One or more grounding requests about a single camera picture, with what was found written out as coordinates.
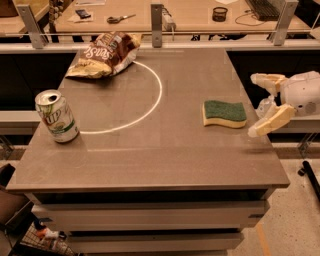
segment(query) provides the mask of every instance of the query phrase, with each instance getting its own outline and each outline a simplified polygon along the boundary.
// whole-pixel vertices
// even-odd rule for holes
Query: snack bag
[[[141,34],[108,32],[101,34],[81,52],[66,77],[101,78],[113,76],[132,63],[141,43]]]

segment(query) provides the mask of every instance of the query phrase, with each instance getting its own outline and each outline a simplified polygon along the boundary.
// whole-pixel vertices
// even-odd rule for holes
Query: aluminum can
[[[35,98],[36,110],[56,142],[68,142],[79,133],[66,98],[57,90],[46,90]]]

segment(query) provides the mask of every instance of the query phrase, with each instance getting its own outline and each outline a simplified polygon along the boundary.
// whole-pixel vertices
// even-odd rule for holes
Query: table
[[[108,0],[104,6],[76,7],[73,2],[57,19],[57,33],[101,33],[105,31],[150,32],[151,31],[151,0]],[[239,0],[229,5],[223,5],[215,0],[163,0],[162,4],[172,14],[176,24],[176,32],[211,32],[211,33],[271,33],[277,22],[266,22],[259,26],[257,21],[248,15],[240,18],[238,22],[248,24],[240,25],[235,19],[249,10],[245,0]],[[212,20],[212,9],[217,6],[228,8],[225,22]],[[74,23],[68,21],[76,9],[84,8],[93,16],[92,22]],[[136,17],[122,21],[120,24],[108,24],[109,16],[136,14]],[[288,32],[303,33],[309,31],[308,27],[298,17],[294,16]]]
[[[58,144],[41,123],[7,189],[76,252],[235,248],[289,180],[268,138],[247,135],[257,116],[227,53],[140,49],[136,61],[65,78],[81,134]],[[204,127],[208,99],[243,102],[246,127]]]
[[[49,0],[16,0],[14,3],[16,5],[30,4],[30,8],[35,16],[36,21],[39,21],[49,11]],[[0,18],[0,37],[17,37],[26,32],[27,30],[20,16]]]

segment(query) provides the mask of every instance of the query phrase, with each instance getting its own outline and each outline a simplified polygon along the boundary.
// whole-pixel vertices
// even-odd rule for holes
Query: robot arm
[[[289,104],[280,107],[272,105],[266,115],[249,128],[248,135],[250,137],[266,135],[289,123],[294,115],[295,109]]]
[[[277,97],[280,92],[281,83],[285,82],[288,78],[280,74],[253,74],[251,75],[252,83],[266,89],[271,95]]]
[[[248,135],[257,137],[279,129],[297,116],[320,113],[320,74],[314,71],[298,74],[289,79],[278,74],[253,74],[253,83],[265,88],[272,96],[261,101],[258,113],[262,117],[249,128]],[[281,106],[276,106],[274,97],[280,92]]]

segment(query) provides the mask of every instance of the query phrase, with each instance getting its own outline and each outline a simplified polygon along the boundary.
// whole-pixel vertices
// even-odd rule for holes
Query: white circle
[[[122,126],[118,126],[118,127],[115,127],[115,128],[111,128],[111,129],[108,129],[108,130],[102,130],[102,131],[80,131],[81,134],[103,134],[103,133],[110,133],[110,132],[114,132],[114,131],[118,131],[118,130],[121,130],[121,129],[124,129],[124,128],[127,128],[129,126],[132,126],[140,121],[142,121],[143,119],[145,119],[148,115],[150,115],[154,110],[155,108],[159,105],[160,103],[160,99],[162,97],[162,83],[161,83],[161,80],[159,78],[159,76],[156,74],[156,72],[151,69],[150,67],[140,63],[140,62],[137,62],[137,61],[134,61],[135,64],[138,64],[144,68],[146,68],[147,70],[149,70],[157,79],[158,81],[158,84],[159,84],[159,95],[158,95],[158,98],[156,100],[156,103],[152,106],[151,109],[149,109],[149,111],[147,111],[143,116],[139,117],[138,119],[132,121],[131,123],[128,123],[128,124],[125,124],[125,125],[122,125]]]

